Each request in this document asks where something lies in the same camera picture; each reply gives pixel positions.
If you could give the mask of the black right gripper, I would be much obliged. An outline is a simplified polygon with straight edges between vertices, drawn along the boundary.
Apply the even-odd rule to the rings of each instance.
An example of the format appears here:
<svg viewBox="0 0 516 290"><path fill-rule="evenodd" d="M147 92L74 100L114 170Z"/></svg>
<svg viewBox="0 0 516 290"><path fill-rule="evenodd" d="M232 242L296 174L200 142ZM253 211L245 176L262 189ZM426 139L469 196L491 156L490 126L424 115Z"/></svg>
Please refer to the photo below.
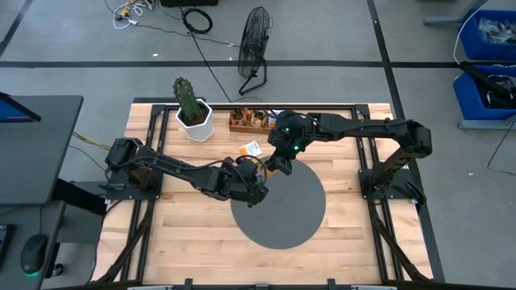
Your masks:
<svg viewBox="0 0 516 290"><path fill-rule="evenodd" d="M313 140L315 123L307 114L281 111L276 117L276 125L268 135L268 143L275 147L274 155L294 160L299 152L304 152Z"/></svg>

